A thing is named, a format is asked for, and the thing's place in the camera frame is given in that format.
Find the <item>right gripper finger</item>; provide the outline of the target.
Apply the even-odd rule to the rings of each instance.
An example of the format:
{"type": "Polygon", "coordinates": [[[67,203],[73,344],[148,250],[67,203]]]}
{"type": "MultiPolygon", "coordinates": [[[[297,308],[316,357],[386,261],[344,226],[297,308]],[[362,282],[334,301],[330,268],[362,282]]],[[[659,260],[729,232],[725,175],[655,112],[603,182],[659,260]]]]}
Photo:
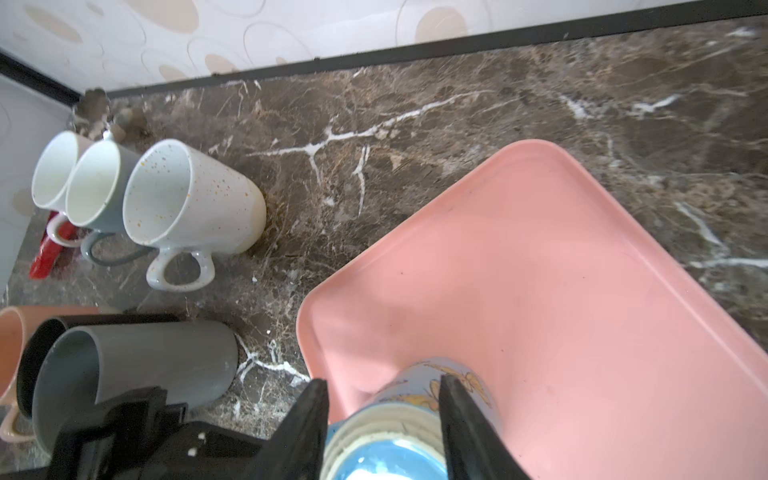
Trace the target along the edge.
{"type": "Polygon", "coordinates": [[[441,377],[439,416],[449,479],[529,479],[453,375],[441,377]]]}

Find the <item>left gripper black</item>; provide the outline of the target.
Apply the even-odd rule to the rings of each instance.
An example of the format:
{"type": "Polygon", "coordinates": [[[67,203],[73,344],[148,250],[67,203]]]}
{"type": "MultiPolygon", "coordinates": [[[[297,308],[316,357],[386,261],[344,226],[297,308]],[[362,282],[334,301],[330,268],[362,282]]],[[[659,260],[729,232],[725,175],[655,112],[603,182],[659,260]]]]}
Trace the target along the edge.
{"type": "Polygon", "coordinates": [[[319,479],[329,415],[327,381],[309,382],[272,437],[201,421],[167,391],[129,391],[73,415],[47,467],[3,479],[319,479]]]}

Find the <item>blue butterfly mug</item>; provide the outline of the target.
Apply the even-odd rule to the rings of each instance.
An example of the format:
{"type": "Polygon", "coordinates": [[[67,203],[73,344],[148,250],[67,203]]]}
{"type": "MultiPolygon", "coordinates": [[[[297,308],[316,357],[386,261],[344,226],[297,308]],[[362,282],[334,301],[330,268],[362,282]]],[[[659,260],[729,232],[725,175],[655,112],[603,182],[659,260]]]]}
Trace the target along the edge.
{"type": "Polygon", "coordinates": [[[439,417],[444,375],[457,377],[493,428],[501,428],[481,378],[461,363],[433,357],[402,370],[359,411],[329,427],[320,477],[446,479],[439,417]]]}

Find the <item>dark grey mug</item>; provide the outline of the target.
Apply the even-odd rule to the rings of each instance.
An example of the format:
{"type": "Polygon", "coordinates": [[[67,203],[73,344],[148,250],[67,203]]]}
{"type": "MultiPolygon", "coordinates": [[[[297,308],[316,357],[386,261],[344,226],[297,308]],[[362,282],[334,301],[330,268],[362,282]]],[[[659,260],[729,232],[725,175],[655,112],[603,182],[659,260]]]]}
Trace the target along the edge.
{"type": "Polygon", "coordinates": [[[73,415],[134,389],[160,387],[170,404],[197,408],[230,387],[238,347],[215,321],[78,326],[53,344],[32,404],[39,446],[52,453],[73,415]]]}

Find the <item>speckled cream mug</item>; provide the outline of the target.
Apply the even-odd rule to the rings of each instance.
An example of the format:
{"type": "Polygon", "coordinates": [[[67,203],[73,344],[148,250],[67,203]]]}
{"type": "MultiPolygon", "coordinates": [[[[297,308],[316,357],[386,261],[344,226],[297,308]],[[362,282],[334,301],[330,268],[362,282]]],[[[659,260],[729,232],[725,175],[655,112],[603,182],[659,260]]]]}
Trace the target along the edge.
{"type": "Polygon", "coordinates": [[[138,245],[155,248],[147,283],[168,292],[191,292],[215,278],[215,254],[240,254],[261,237],[267,208],[261,190],[245,175],[176,139],[149,148],[126,186],[122,215],[138,245]],[[199,276],[173,284],[165,271],[189,254],[199,276]]]}

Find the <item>cream and salmon mug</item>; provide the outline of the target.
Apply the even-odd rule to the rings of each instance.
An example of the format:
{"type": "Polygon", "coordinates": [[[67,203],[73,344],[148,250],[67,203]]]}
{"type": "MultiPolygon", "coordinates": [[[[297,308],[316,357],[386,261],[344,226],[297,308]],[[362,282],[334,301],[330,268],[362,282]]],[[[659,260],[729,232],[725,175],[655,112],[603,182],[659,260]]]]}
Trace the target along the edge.
{"type": "Polygon", "coordinates": [[[14,429],[20,414],[16,400],[16,379],[20,360],[27,341],[47,319],[59,315],[87,315],[100,313],[96,306],[8,306],[1,310],[1,407],[8,407],[1,415],[1,440],[22,443],[35,439],[14,429]]]}

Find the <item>light grey mug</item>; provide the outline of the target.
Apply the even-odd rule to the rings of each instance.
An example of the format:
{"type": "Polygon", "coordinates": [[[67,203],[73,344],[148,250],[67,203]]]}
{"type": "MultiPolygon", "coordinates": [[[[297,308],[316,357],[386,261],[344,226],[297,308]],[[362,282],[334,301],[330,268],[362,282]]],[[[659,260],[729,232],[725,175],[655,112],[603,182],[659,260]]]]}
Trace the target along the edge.
{"type": "Polygon", "coordinates": [[[96,265],[124,265],[151,251],[149,247],[137,246],[116,259],[100,259],[93,253],[98,242],[126,232],[122,213],[124,195],[140,158],[140,154],[112,140],[101,140],[83,153],[70,176],[64,212],[70,223],[91,231],[80,250],[96,265]]]}

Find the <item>pale pink mug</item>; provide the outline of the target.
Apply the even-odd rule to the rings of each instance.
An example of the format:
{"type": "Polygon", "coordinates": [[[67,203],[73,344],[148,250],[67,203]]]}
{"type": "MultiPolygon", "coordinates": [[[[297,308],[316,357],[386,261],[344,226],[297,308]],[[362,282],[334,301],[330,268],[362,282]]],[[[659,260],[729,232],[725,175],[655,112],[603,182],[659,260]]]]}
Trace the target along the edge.
{"type": "Polygon", "coordinates": [[[65,239],[59,230],[69,221],[65,197],[74,169],[94,141],[70,131],[57,134],[44,148],[37,162],[31,185],[32,199],[41,209],[55,212],[46,227],[48,237],[66,248],[77,248],[82,240],[65,239]]]}

